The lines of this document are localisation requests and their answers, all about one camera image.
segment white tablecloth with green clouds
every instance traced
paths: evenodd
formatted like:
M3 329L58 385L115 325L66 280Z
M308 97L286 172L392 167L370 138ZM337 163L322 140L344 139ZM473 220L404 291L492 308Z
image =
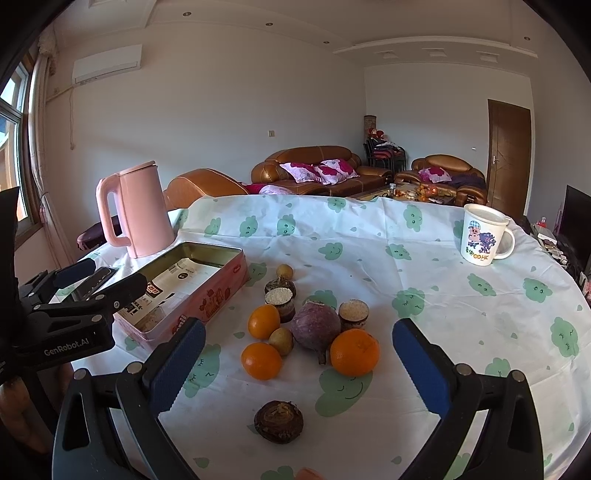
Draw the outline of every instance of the white tablecloth with green clouds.
M558 478L590 432L591 314L573 280L513 222L515 252L478 267L459 252L463 209L389 199L360 202L309 196L204 198L180 212L176 243L242 248L251 279L207 325L207 346L173 408L160 415L169 436L203 480L292 480L302 467L328 480L395 479L437 424L392 347L392 325L411 317L454 363L506 376L522 370L531 386L546 478ZM125 249L88 255L119 267L116 281L154 257ZM295 270L296 306L306 298L337 307L361 299L366 330L381 346L373 373L360 378L321 367L296 346L278 377L262 382L242 369L251 311L277 265ZM120 371L147 353L114 326L117 347L78 361L94 374ZM304 415L288 445L264 440L255 412L271 400L294 402ZM132 460L141 463L121 416ZM485 413L475 420L447 478L467 463Z

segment air conditioner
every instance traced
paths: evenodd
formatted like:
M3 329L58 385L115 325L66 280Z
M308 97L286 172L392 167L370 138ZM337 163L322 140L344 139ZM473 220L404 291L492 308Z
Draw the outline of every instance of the air conditioner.
M74 62L72 83L83 85L93 80L139 69L142 45L116 48Z

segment window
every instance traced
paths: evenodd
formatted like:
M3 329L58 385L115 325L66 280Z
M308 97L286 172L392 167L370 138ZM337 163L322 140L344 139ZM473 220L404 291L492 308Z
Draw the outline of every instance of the window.
M28 149L24 144L28 81L29 74L21 64L0 95L0 190L16 186L21 188L17 237L30 230L37 218L27 195L30 189L25 176L29 169L28 159L25 158Z

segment pink cushion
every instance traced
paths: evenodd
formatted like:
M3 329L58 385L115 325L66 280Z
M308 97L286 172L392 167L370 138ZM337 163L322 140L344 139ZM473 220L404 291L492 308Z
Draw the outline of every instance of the pink cushion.
M441 167L429 167L418 171L418 176L422 181L430 181L431 183L438 183L440 181L451 181L450 174Z
M250 185L242 184L242 186L246 188L246 191L251 195L256 195L257 193L259 193L261 191L261 188L263 188L265 185L266 183L252 183Z
M334 168L327 167L326 165L316 165L314 169L317 171L322 185L336 185L342 181L345 181L347 177Z
M318 172L312 165L306 165L305 163L281 163L279 165L283 170L289 173L296 183L304 183L306 181L317 181L322 183Z
M265 185L259 192L261 195L294 195L294 193L279 185Z
M353 169L353 167L342 158L337 158L335 160L324 160L320 162L320 165L333 168L334 170L338 171L341 175L343 175L345 177L345 180L359 177L355 169Z

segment brown leather sofa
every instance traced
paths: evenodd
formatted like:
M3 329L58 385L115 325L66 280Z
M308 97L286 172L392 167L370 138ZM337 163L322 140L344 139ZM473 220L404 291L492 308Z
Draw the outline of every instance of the brown leather sofa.
M323 160L342 158L351 165L359 177L348 179L336 185L322 185L315 181L296 183L293 177L279 165L282 163L305 163L316 165ZM285 187L297 195L328 195L348 197L355 193L367 192L385 186L392 179L392 170L368 167L348 148L335 145L318 147L297 147L273 153L264 162L252 169L253 183L270 183Z
M452 178L455 175L462 173L476 175L482 178L482 180L485 180L484 174L477 168L472 167L467 161L452 155L437 154L428 155L425 158L417 158L414 160L411 165L412 170L397 173L394 177L394 183L420 184L421 177L418 175L418 171L429 167L441 167L446 170ZM447 190L448 192L455 194L455 205L457 207L463 207L467 203L486 205L486 190L468 185L458 188L452 187L451 185L442 185L441 183L437 183L436 185L439 190Z
M163 195L167 209L174 210L189 208L203 196L248 195L248 191L236 180L217 170L198 168L173 178Z

